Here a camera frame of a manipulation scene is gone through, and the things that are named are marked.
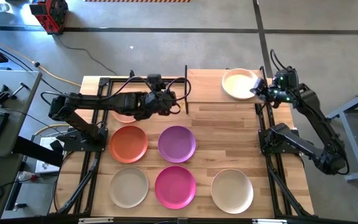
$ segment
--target black metal frame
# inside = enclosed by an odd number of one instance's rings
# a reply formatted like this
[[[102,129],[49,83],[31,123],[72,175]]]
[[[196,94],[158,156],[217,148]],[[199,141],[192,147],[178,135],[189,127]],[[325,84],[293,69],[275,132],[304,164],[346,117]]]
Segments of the black metal frame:
[[[262,72],[263,79],[266,80],[265,68],[263,66],[261,66],[261,68],[259,70]],[[260,124],[259,133],[261,133],[263,130],[266,130],[263,110],[261,108],[262,108],[261,105],[255,104],[255,110],[257,112],[257,115],[259,116],[259,124]],[[268,116],[269,125],[270,125],[270,127],[275,126],[272,106],[267,103],[266,108],[267,108],[267,116]],[[276,157],[276,163],[277,163],[278,177],[281,178],[283,183],[286,185],[287,182],[285,180],[285,173],[284,173],[282,157],[280,154],[276,154],[275,157]],[[275,181],[274,181],[273,176],[269,173],[269,163],[270,163],[269,160],[271,160],[271,158],[266,157],[266,166],[268,169],[267,174],[268,174],[268,179],[269,179],[270,191],[272,193],[273,210],[274,210],[274,214],[276,216],[276,215],[281,215],[282,212],[280,210],[280,207],[278,206],[278,198],[277,198],[277,191],[276,191],[276,187],[275,187]],[[283,197],[284,197],[285,214],[292,215],[290,203],[289,203],[288,199],[285,197],[284,192],[283,192]]]
[[[187,66],[185,67],[185,77],[187,78]],[[264,67],[261,67],[260,70],[262,71],[264,79],[266,79],[266,74],[264,71]],[[126,82],[126,78],[101,78],[99,81],[99,87],[98,87],[98,95],[101,96],[104,87],[108,87],[107,95],[111,95],[112,93],[112,86],[114,82]],[[165,82],[170,82],[173,79],[172,78],[165,78],[163,79]],[[185,83],[185,94],[187,93],[187,87]],[[188,113],[188,103],[185,99],[186,103],[186,113]],[[268,120],[270,126],[275,125],[274,117],[273,117],[273,111],[272,107],[267,104],[267,114],[268,114]],[[266,125],[264,121],[264,114],[262,110],[261,104],[255,104],[255,112],[259,117],[259,124],[260,124],[260,130],[259,130],[259,138],[260,143],[263,144],[264,140],[261,139],[261,136],[264,135],[266,130]],[[98,117],[98,110],[94,110],[93,117],[92,117],[92,123],[97,122]],[[108,118],[108,111],[103,111],[103,121],[107,121]],[[291,214],[291,205],[294,205],[294,201],[296,202],[296,199],[293,197],[292,193],[287,187],[287,184],[285,182],[285,175],[283,170],[283,163],[282,158],[279,153],[281,149],[279,149],[276,153],[276,162],[277,162],[277,170],[273,167],[271,157],[266,157],[266,165],[267,165],[267,172],[268,172],[268,179],[270,184],[270,191],[272,194],[272,203],[273,203],[273,212],[274,212],[274,218],[276,219],[276,222],[278,220],[283,220],[282,223],[302,223],[302,224],[312,224],[312,223],[346,223],[346,224],[354,224],[356,222],[346,222],[341,220],[329,220],[329,219],[323,219],[318,218],[317,216],[310,215],[306,211],[303,210],[303,208],[299,205],[297,208],[301,208],[303,211],[301,212],[302,215],[300,216],[293,216]],[[83,168],[81,171],[81,178],[80,183],[84,179],[87,170],[88,165],[90,162],[90,156],[91,152],[85,152],[85,157],[83,161]],[[95,157],[100,158],[101,152],[95,152]],[[95,168],[95,174],[91,178],[90,188],[89,188],[89,194],[88,199],[86,201],[86,207],[83,213],[80,213],[80,207],[81,207],[81,201],[82,201],[82,192],[80,192],[80,196],[78,197],[73,214],[50,214],[46,217],[30,217],[30,218],[17,218],[17,219],[7,219],[7,220],[0,220],[0,223],[78,223],[78,220],[81,218],[91,218],[91,210],[93,205],[93,197],[94,197],[94,191],[96,187],[96,180],[98,177],[98,168],[99,163],[96,163]],[[283,214],[280,210],[280,207],[278,205],[278,197],[277,197],[277,191],[275,187],[275,183],[279,185],[279,187],[282,190],[283,197],[284,197],[284,203],[285,203],[285,214]],[[261,220],[258,219],[251,219],[251,218],[151,218],[151,217],[113,217],[110,218],[110,220],[114,220],[114,223],[159,223],[159,222],[169,222],[169,223],[177,223],[177,224],[187,224],[187,223],[194,223],[194,224],[230,224],[230,223],[258,223]]]
[[[187,65],[185,65],[185,79],[187,79]],[[162,79],[163,82],[172,82],[174,81],[174,78],[163,78]],[[107,96],[112,94],[112,86],[114,85],[114,83],[125,83],[126,81],[128,81],[128,78],[126,77],[122,77],[122,78],[118,78],[118,77],[114,77],[114,78],[100,78],[99,80],[99,86],[98,86],[98,92],[97,95],[101,96],[104,90],[104,87],[107,87]],[[142,80],[133,80],[131,81],[131,83],[143,83]],[[185,95],[187,94],[187,83],[185,80],[178,80],[177,83],[184,83],[185,84]],[[188,102],[187,102],[187,97],[185,98],[185,109],[186,109],[186,114],[188,114]],[[94,110],[93,111],[93,115],[92,115],[92,123],[96,124],[97,122],[97,118],[98,118],[98,114],[99,111],[98,110]],[[102,121],[107,121],[108,118],[108,110],[104,110],[103,111],[103,118]],[[96,156],[101,156],[101,152],[95,152],[99,155],[95,155]],[[90,162],[90,155],[91,152],[85,152],[85,156],[84,156],[84,161],[83,161],[83,166],[82,166],[82,170],[81,170],[81,175],[80,175],[80,183],[81,181],[84,179],[85,175],[86,175],[86,171],[88,170],[88,166],[89,166],[89,162]],[[98,169],[99,169],[99,163],[97,163],[96,168],[95,168],[95,174],[92,176],[91,179],[91,183],[90,183],[90,187],[89,187],[89,194],[88,194],[88,199],[86,201],[86,207],[84,209],[85,214],[87,215],[91,215],[91,210],[92,210],[92,205],[93,205],[93,197],[94,197],[94,191],[95,191],[95,187],[96,187],[96,180],[98,178]],[[82,195],[83,193],[81,192],[77,201],[75,202],[74,205],[74,214],[79,214],[80,213],[80,207],[81,207],[81,201],[82,201]]]

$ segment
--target gray floor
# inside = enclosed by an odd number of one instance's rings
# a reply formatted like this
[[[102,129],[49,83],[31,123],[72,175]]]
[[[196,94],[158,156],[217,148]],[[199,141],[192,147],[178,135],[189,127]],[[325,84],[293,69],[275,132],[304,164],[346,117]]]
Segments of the gray floor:
[[[12,3],[11,15],[0,14],[0,26],[38,25],[27,6]],[[358,1],[259,0],[259,4],[266,29],[358,30]],[[251,0],[193,0],[186,4],[70,0],[68,5],[71,13],[67,27],[257,28]],[[65,49],[55,38],[44,32],[0,31],[1,42],[56,75],[78,83],[84,75],[110,75],[84,52]],[[300,81],[317,92],[325,114],[358,94],[358,35],[266,35],[266,39],[267,47],[275,49],[284,64],[296,67]],[[258,69],[264,63],[258,34],[66,32],[61,40],[72,47],[87,48],[120,75],[128,75],[131,69],[139,75],[182,75],[185,64],[189,68]],[[64,91],[79,90],[48,75],[45,79]],[[44,90],[50,89],[42,85],[39,92]],[[52,124],[47,110],[37,96],[29,113]],[[301,136],[321,147],[307,120],[296,111],[293,117]],[[341,124],[333,124],[348,150]],[[29,138],[40,128],[41,124],[26,119],[21,135]],[[355,172],[358,167],[354,155],[350,150],[348,154],[351,171]],[[315,213],[324,218],[358,221],[358,181],[346,183],[343,176],[326,176],[308,161],[305,166]],[[19,200],[30,208],[5,213],[4,217],[45,214],[51,182],[27,186],[27,194],[21,192]]]

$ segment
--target red machine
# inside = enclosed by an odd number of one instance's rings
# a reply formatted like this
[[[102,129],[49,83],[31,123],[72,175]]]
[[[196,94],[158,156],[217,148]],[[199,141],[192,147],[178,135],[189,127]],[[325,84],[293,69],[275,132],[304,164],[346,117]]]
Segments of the red machine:
[[[65,0],[38,0],[30,4],[33,14],[48,34],[62,34],[68,6]]]

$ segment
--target wooden board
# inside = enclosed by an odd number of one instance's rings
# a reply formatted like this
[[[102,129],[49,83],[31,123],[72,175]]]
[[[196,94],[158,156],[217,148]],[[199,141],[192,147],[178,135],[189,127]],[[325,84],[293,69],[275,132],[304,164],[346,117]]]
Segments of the wooden board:
[[[84,77],[82,94],[96,94],[99,77]],[[117,90],[121,84],[114,84]],[[175,85],[177,95],[183,94],[182,85]],[[146,90],[143,84],[131,84],[125,91]],[[260,154],[257,130],[259,122],[253,104],[246,103],[190,103],[189,115],[184,111],[178,115],[153,115],[148,120],[132,125],[142,128],[149,139],[145,156],[133,164],[120,164],[108,151],[102,153],[91,215],[101,217],[203,217],[203,218],[272,218],[273,207],[265,158]],[[92,111],[78,110],[87,121],[91,121]],[[284,122],[293,127],[290,109],[282,105],[274,110],[276,123]],[[125,124],[118,123],[109,115],[109,138]],[[158,173],[167,166],[174,165],[165,161],[157,149],[160,133],[167,127],[182,125],[196,136],[197,150],[188,161],[179,164],[194,175],[197,182],[196,197],[181,210],[170,210],[159,204],[155,197],[154,184]],[[73,153],[64,163],[57,184],[56,200],[60,208],[68,200],[80,178],[83,152]],[[289,189],[304,206],[313,213],[305,172],[299,158],[284,155],[283,163]],[[124,209],[116,206],[109,198],[109,183],[121,168],[134,166],[142,169],[149,178],[149,192],[138,206]],[[243,171],[254,187],[252,205],[245,212],[230,215],[215,206],[210,193],[213,177],[222,169],[236,168]],[[88,198],[88,187],[83,196],[82,209]],[[280,206],[282,194],[279,194]]]
[[[258,77],[262,77],[260,70],[252,70]],[[190,103],[262,103],[257,97],[248,100],[235,100],[224,92],[222,77],[228,70],[189,69],[187,77],[191,83]]]

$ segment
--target pink plate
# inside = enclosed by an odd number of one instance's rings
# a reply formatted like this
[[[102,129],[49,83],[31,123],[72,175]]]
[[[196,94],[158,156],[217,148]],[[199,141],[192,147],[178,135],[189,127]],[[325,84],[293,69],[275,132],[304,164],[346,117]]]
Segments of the pink plate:
[[[155,195],[159,202],[171,209],[186,207],[196,194],[196,180],[184,167],[165,168],[155,180]]]

